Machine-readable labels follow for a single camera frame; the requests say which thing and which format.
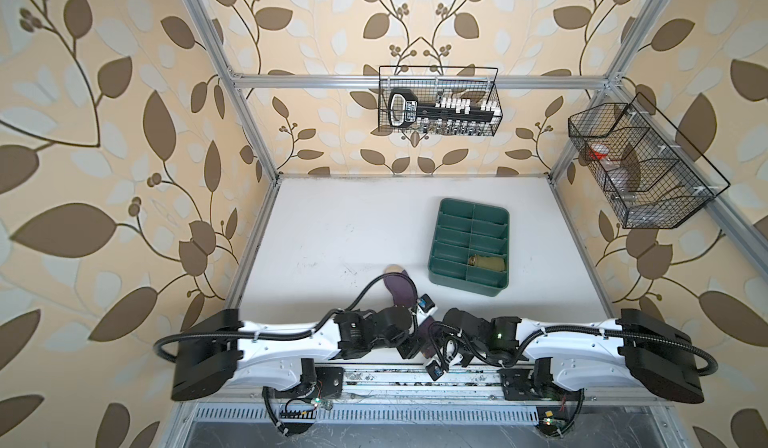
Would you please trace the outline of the green plastic divided tray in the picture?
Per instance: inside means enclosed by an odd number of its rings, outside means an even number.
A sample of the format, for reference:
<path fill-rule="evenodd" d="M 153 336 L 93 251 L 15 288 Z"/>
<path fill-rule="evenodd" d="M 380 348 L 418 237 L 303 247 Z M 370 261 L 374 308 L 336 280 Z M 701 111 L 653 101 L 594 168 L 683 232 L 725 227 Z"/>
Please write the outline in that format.
<path fill-rule="evenodd" d="M 495 297 L 509 284 L 510 214 L 503 207 L 456 198 L 440 201 L 428 257 L 436 285 Z M 503 256 L 505 272 L 468 264 L 473 254 Z"/>

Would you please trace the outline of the purple striped sock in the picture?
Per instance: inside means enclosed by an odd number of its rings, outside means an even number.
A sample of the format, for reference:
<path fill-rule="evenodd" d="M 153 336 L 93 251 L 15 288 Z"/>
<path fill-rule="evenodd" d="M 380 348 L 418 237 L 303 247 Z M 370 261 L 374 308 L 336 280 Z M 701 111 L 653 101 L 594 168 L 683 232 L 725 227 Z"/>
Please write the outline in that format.
<path fill-rule="evenodd" d="M 404 278 L 397 276 L 385 277 L 384 285 L 392 295 L 395 305 L 410 308 L 416 304 L 418 295 L 414 293 L 410 283 Z M 417 321 L 419 322 L 418 332 L 410 334 L 397 347 L 398 353 L 403 359 L 413 359 L 417 354 L 421 354 L 425 358 L 435 356 L 435 349 L 432 347 L 428 336 L 428 329 L 435 322 L 434 318 L 429 316 L 423 320 L 417 319 Z"/>

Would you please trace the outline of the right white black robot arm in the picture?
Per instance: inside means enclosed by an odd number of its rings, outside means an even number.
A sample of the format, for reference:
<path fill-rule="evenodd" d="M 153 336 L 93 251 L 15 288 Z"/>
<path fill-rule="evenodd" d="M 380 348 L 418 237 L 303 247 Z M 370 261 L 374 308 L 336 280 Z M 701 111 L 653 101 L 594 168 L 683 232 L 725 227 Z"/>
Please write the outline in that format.
<path fill-rule="evenodd" d="M 582 405 L 591 389 L 642 387 L 663 400 L 701 404 L 701 380 L 719 368 L 684 332 L 639 309 L 569 324 L 485 320 L 453 308 L 423 334 L 433 352 L 426 365 L 433 379 L 478 362 L 496 369 L 508 400 L 574 399 Z"/>

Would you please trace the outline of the green striped sock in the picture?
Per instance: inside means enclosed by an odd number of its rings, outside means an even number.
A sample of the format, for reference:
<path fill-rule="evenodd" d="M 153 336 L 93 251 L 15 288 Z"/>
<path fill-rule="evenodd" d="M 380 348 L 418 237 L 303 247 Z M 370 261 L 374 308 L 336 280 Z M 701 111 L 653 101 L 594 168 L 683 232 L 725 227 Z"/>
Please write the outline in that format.
<path fill-rule="evenodd" d="M 506 271 L 506 261 L 503 256 L 473 254 L 469 257 L 468 264 L 470 266 L 494 272 Z"/>

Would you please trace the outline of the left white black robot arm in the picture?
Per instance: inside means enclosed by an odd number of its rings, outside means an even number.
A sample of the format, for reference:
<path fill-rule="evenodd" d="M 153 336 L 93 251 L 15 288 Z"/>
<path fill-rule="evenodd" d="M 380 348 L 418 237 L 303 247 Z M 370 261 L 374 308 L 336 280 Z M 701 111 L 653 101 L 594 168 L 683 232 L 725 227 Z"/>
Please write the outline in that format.
<path fill-rule="evenodd" d="M 224 309 L 153 345 L 154 353 L 174 364 L 171 398 L 192 401 L 218 392 L 230 380 L 245 380 L 262 389 L 267 416 L 284 437 L 302 433 L 296 415 L 277 412 L 279 393 L 315 411 L 324 395 L 341 388 L 336 370 L 318 363 L 362 359 L 381 349 L 412 359 L 422 349 L 427 321 L 436 309 L 428 295 L 418 293 L 405 272 L 376 278 L 393 297 L 391 306 L 362 310 L 360 297 L 346 308 L 333 308 L 309 324 L 271 325 L 246 322 L 236 308 Z"/>

